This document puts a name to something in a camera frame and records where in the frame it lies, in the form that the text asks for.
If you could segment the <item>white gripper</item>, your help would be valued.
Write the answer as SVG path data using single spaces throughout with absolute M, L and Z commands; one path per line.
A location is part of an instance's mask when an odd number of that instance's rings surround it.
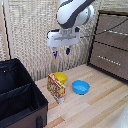
M 49 47 L 70 46 L 77 44 L 80 39 L 80 28 L 73 27 L 71 29 L 55 29 L 47 33 L 47 45 Z M 71 48 L 66 49 L 66 55 L 69 55 Z M 56 48 L 53 49 L 54 57 L 58 55 Z

